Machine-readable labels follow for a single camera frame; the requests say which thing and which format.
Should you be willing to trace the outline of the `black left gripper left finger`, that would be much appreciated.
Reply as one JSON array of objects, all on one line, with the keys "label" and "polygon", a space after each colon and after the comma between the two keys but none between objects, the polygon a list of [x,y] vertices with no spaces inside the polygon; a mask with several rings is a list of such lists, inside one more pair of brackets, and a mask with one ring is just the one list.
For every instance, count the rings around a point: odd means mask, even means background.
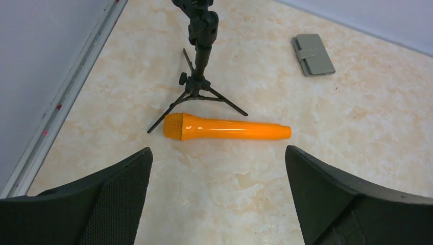
[{"label": "black left gripper left finger", "polygon": [[153,154],[144,148],[36,196],[1,200],[1,244],[134,244]]}]

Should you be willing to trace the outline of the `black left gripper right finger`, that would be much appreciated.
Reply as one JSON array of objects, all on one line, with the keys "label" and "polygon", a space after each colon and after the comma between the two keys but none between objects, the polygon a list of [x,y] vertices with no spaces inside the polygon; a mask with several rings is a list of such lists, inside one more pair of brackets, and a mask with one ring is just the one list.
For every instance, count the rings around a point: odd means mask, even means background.
[{"label": "black left gripper right finger", "polygon": [[300,148],[285,151],[306,244],[432,244],[432,199],[389,189]]}]

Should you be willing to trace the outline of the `grey leather card holder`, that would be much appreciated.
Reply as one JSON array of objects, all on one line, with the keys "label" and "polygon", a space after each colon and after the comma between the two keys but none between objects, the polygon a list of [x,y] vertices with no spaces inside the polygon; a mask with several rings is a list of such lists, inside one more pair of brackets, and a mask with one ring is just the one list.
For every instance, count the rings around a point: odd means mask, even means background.
[{"label": "grey leather card holder", "polygon": [[329,76],[336,72],[318,34],[299,34],[292,38],[292,45],[306,77]]}]

